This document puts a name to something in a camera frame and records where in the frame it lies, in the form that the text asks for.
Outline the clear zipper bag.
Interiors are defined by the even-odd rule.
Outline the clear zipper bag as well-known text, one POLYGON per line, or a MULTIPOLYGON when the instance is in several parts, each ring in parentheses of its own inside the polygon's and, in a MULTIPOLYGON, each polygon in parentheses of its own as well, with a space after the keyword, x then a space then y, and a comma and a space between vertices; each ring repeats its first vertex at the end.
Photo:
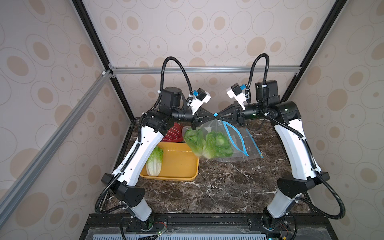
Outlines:
POLYGON ((218 120, 216 116, 216 114, 200 116, 191 126, 183 127, 183 140, 195 156, 221 162, 264 157, 246 127, 218 120))

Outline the chinese cabbage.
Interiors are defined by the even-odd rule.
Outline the chinese cabbage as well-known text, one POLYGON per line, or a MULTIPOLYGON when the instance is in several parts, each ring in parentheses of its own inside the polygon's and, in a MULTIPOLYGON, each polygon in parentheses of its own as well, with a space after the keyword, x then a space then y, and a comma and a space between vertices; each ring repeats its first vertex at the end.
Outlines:
POLYGON ((184 134, 184 141, 197 157, 203 155, 204 147, 206 146, 206 141, 204 139, 204 134, 201 129, 186 130, 184 134))
POLYGON ((157 177, 162 168, 164 151, 156 146, 149 156, 146 163, 147 174, 151 177, 157 177))
POLYGON ((222 133, 210 132, 205 141, 203 156, 206 159, 229 158, 233 155, 232 145, 222 133))

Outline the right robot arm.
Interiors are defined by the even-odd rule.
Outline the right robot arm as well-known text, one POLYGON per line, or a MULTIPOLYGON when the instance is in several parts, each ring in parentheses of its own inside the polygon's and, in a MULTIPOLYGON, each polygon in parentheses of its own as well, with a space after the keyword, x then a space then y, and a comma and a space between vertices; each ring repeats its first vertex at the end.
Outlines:
POLYGON ((273 126, 285 154, 290 162, 291 175, 280 178, 277 181, 278 190, 267 207, 263 210, 262 223, 266 230, 274 230, 287 216, 290 209, 297 203, 303 202, 317 213, 333 220, 340 220, 346 215, 345 205, 328 184, 329 173, 322 171, 317 164, 310 149, 304 133, 301 114, 294 102, 281 102, 276 81, 269 81, 268 71, 270 57, 262 53, 254 60, 249 80, 246 85, 233 85, 227 94, 230 98, 237 100, 229 107, 216 115, 216 119, 227 122, 231 125, 244 126, 246 120, 267 119, 273 126), (251 84, 257 62, 264 58, 266 60, 263 81, 256 84, 257 102, 251 102, 251 84), (324 185, 337 201, 340 212, 336 215, 328 214, 302 194, 317 185, 324 185))

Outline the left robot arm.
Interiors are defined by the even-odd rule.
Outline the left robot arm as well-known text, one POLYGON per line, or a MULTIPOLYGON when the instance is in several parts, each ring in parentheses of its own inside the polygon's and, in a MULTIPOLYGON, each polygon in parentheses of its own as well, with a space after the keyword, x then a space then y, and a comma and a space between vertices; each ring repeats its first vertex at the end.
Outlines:
POLYGON ((128 209, 131 216, 150 226, 154 213, 144 198, 145 189, 136 186, 140 173, 155 147, 175 122, 189 122, 195 128, 215 118, 202 107, 209 100, 208 92, 192 89, 191 81, 180 61, 175 57, 167 57, 161 69, 159 97, 154 106, 142 114, 137 140, 124 160, 112 174, 103 176, 102 181, 106 187, 96 201, 95 212, 109 214, 118 209, 128 209), (164 86, 165 70, 169 61, 174 61, 182 70, 189 95, 184 96, 179 88, 164 86))

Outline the red silver toaster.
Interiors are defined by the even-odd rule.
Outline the red silver toaster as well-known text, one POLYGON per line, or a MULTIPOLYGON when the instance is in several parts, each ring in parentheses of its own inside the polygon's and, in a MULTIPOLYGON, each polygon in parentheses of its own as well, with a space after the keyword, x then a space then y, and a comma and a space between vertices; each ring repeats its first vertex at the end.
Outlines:
POLYGON ((162 139, 162 142, 166 142, 166 143, 182 142, 183 141, 182 129, 183 129, 183 126, 181 124, 174 123, 174 126, 168 130, 168 132, 162 139))

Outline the yellow tray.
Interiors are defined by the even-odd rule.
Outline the yellow tray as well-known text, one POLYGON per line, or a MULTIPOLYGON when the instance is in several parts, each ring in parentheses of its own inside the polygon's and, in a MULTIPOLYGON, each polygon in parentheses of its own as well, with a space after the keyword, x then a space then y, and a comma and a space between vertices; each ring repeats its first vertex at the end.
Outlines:
POLYGON ((158 147, 164 151, 160 174, 152 177, 143 167, 140 176, 151 180, 191 182, 198 175, 199 158, 185 143, 160 142, 158 147))

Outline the horizontal aluminium rail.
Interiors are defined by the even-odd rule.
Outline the horizontal aluminium rail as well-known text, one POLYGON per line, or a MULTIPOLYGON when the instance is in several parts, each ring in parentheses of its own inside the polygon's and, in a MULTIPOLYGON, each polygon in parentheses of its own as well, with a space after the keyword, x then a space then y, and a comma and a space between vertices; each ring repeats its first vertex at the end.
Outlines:
MULTIPOLYGON (((187 74, 221 74, 221 73, 249 73, 251 66, 213 66, 213 67, 184 67, 187 74)), ((300 66, 270 66, 269 73, 298 73, 300 66)), ((161 67, 112 67, 114 74, 160 74, 161 67)))

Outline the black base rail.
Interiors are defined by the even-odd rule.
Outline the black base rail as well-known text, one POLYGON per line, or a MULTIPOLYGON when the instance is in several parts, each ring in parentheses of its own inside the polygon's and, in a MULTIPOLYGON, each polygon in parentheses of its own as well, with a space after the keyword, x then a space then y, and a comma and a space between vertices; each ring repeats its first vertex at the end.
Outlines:
POLYGON ((315 213, 286 216, 273 230, 261 214, 156 214, 154 225, 143 225, 128 214, 91 214, 82 240, 336 240, 329 220, 315 213))

